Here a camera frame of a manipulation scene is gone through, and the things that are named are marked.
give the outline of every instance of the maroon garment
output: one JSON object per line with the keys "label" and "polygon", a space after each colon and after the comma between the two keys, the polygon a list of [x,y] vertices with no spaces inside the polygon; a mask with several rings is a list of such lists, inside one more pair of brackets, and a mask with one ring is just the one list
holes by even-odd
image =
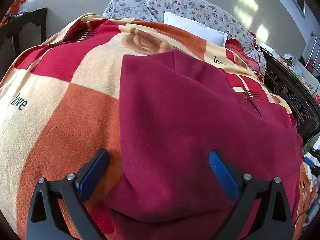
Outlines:
{"label": "maroon garment", "polygon": [[244,100],[223,71],[173,50],[124,56],[119,108],[124,175],[106,198],[119,239],[213,236],[234,205],[209,166],[214,149],[254,178],[279,176],[296,215],[302,140],[284,107]]}

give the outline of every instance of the white pillow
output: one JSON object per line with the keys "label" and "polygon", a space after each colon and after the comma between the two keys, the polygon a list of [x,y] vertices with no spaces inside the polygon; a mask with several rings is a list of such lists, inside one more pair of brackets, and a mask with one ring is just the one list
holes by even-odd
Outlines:
{"label": "white pillow", "polygon": [[168,24],[182,30],[185,30],[206,41],[224,47],[228,34],[211,29],[199,22],[180,17],[171,12],[164,13],[164,24]]}

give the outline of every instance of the cable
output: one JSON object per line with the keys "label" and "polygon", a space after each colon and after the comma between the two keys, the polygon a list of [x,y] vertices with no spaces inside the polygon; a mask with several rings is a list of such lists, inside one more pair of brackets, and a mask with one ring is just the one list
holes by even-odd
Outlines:
{"label": "cable", "polygon": [[309,211],[309,210],[306,210],[306,211],[302,212],[300,215],[298,215],[298,217],[297,217],[296,221],[295,221],[295,222],[294,222],[294,224],[293,224],[293,229],[295,228],[296,223],[298,222],[298,219],[300,218],[300,216],[301,216],[302,214],[307,213],[308,211]]}

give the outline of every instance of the blue object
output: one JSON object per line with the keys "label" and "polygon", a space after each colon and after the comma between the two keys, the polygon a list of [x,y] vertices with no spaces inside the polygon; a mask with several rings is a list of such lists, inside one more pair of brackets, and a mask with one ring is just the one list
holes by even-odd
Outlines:
{"label": "blue object", "polygon": [[209,164],[228,200],[237,203],[240,200],[239,184],[215,151],[209,154]]}
{"label": "blue object", "polygon": [[308,157],[304,157],[304,162],[310,167],[310,169],[315,167],[314,163]]}
{"label": "blue object", "polygon": [[97,155],[80,169],[77,175],[81,180],[76,180],[79,200],[85,201],[91,198],[99,180],[106,172],[109,162],[108,152],[105,149],[100,149]]}

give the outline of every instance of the wooden headboard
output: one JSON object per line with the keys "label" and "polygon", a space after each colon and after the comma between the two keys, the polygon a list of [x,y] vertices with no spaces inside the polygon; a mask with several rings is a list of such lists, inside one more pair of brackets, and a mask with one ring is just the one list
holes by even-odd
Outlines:
{"label": "wooden headboard", "polygon": [[306,144],[320,132],[320,106],[305,86],[272,55],[263,50],[267,61],[264,77],[266,87],[281,96],[290,106],[297,132]]}

